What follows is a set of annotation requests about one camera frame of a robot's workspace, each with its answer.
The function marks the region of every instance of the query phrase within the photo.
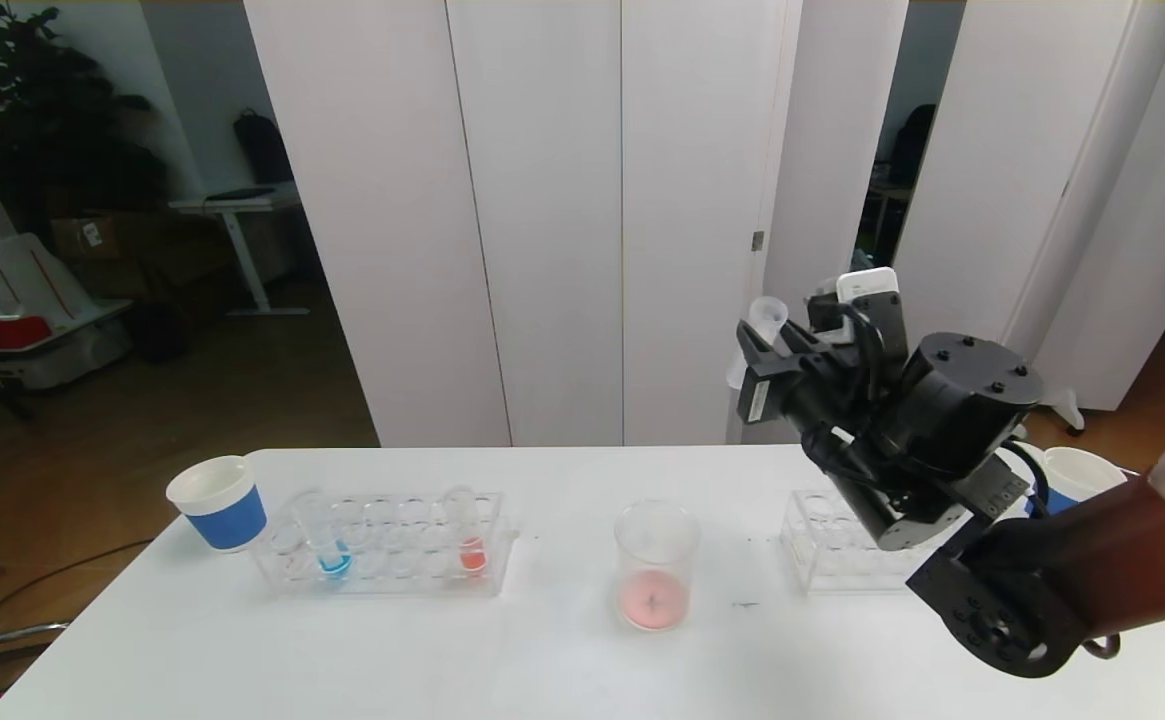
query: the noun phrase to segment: white sticker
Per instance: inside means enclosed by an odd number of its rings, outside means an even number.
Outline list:
[[[769,381],[755,383],[755,395],[751,395],[751,412],[747,414],[747,423],[755,423],[764,416],[764,401],[769,400]]]
[[[84,227],[80,230],[84,232],[84,240],[89,241],[89,247],[103,245],[103,233],[98,232],[97,225],[84,223]]]

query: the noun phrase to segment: black bag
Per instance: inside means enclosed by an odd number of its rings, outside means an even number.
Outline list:
[[[270,184],[294,178],[289,155],[284,151],[284,139],[280,136],[280,128],[275,127],[270,118],[262,118],[253,108],[245,108],[234,127],[243,156],[253,169],[253,182]]]

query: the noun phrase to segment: small test tube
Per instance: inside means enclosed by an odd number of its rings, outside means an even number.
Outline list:
[[[458,560],[463,570],[472,576],[482,573],[489,560],[485,556],[476,494],[466,486],[449,489],[444,493],[444,515],[458,543]]]
[[[332,502],[318,490],[294,499],[294,517],[308,537],[308,546],[327,576],[339,576],[350,567],[350,552],[338,539]]]

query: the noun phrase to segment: cable on floor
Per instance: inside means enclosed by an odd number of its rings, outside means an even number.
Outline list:
[[[90,557],[85,557],[84,560],[71,562],[70,565],[61,566],[61,569],[54,570],[54,571],[51,571],[51,573],[45,573],[45,574],[42,574],[38,578],[35,578],[33,580],[28,580],[28,583],[23,583],[23,584],[19,585],[17,588],[12,590],[9,592],[9,594],[6,594],[6,597],[1,597],[0,598],[0,609],[1,609],[1,607],[6,602],[9,602],[12,600],[12,598],[17,597],[19,593],[24,592],[26,590],[33,587],[33,585],[35,585],[35,584],[43,583],[44,580],[50,579],[50,578],[52,578],[55,576],[59,576],[62,573],[65,573],[65,571],[68,571],[68,570],[78,569],[80,565],[89,564],[89,562],[100,560],[103,557],[106,557],[108,555],[115,555],[115,552],[123,552],[125,550],[129,550],[129,548],[142,546],[143,544],[147,544],[147,543],[151,542],[153,539],[156,539],[156,538],[147,538],[147,539],[142,539],[142,541],[137,541],[137,542],[130,542],[129,544],[121,544],[120,548],[112,548],[111,550],[108,550],[106,552],[99,552],[97,555],[91,555]]]

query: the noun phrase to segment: green leaves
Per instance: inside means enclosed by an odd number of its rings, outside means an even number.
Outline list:
[[[167,192],[165,164],[125,136],[123,114],[151,103],[120,94],[96,59],[52,42],[59,16],[19,17],[0,1],[0,193],[42,232],[48,188],[94,209],[151,206]]]

